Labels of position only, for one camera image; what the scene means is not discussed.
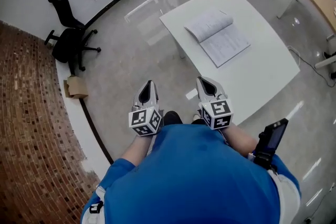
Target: notebook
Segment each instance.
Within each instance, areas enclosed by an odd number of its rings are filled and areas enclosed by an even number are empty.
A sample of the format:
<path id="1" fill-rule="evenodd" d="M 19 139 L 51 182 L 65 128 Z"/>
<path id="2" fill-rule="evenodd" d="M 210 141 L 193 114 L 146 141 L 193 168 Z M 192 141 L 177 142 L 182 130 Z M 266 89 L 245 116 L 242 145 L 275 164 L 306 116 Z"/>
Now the notebook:
<path id="1" fill-rule="evenodd" d="M 233 18 L 218 9 L 207 10 L 184 27 L 194 36 L 216 67 L 250 46 L 234 25 Z"/>

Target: blue shirt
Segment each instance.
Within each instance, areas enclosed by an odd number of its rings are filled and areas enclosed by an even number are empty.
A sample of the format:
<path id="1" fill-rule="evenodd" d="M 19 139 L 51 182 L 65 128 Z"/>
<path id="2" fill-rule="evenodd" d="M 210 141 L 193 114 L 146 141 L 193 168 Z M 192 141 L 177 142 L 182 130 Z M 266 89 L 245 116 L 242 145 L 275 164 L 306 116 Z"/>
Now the blue shirt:
<path id="1" fill-rule="evenodd" d="M 273 164 L 299 189 L 278 156 Z M 279 223 L 279 196 L 267 171 L 205 125 L 165 126 L 138 167 L 118 159 L 99 185 L 107 224 Z M 94 193 L 83 211 L 98 200 Z"/>

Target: paper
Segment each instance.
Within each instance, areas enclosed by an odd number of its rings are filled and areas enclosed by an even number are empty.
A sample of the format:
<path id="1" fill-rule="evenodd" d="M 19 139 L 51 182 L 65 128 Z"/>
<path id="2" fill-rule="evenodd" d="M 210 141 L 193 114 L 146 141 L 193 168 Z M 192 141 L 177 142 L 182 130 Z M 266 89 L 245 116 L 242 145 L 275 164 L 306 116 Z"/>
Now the paper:
<path id="1" fill-rule="evenodd" d="M 216 67 L 220 67 L 250 43 L 233 23 L 233 18 L 217 9 L 210 9 L 185 25 L 209 55 Z"/>

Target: red brick wall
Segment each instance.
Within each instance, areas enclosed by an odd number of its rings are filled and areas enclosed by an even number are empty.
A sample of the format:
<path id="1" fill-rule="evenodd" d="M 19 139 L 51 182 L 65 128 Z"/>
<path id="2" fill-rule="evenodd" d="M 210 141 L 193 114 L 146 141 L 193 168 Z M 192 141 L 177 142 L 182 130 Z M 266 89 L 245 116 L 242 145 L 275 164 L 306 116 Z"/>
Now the red brick wall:
<path id="1" fill-rule="evenodd" d="M 82 169 L 55 60 L 41 39 L 1 22 L 0 150 L 1 223 L 79 223 L 98 179 Z"/>

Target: tiled floor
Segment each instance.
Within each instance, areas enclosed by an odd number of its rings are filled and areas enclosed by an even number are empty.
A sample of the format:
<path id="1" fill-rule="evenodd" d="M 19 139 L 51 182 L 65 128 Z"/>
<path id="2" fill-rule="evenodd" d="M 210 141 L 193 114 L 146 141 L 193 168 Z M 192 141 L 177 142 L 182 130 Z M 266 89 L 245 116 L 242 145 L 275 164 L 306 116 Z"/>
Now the tiled floor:
<path id="1" fill-rule="evenodd" d="M 86 103 L 114 159 L 134 137 L 128 129 L 127 113 L 133 95 L 148 79 L 157 85 L 161 108 L 177 111 L 186 123 L 191 121 L 197 100 L 188 100 L 185 95 L 195 88 L 198 72 L 188 60 L 179 58 L 173 37 L 159 20 L 162 14 L 187 1 L 122 0 L 92 25 L 99 33 L 90 44 L 101 47 L 102 52 L 88 52 L 84 57 L 87 70 L 82 76 L 90 93 Z M 322 59 L 330 30 L 308 0 L 294 2 L 281 19 L 276 14 L 289 0 L 248 1 L 287 46 L 299 51 L 310 63 Z M 290 118 L 278 154 L 301 184 L 302 206 L 295 223 L 302 223 L 314 212 L 336 181 L 336 87 L 327 87 L 302 61 L 300 69 L 282 91 L 241 124 L 257 137 L 267 124 Z M 328 74 L 327 68 L 320 72 L 325 77 Z M 336 189 L 326 196 L 313 223 L 330 222 L 336 212 L 335 192 Z"/>

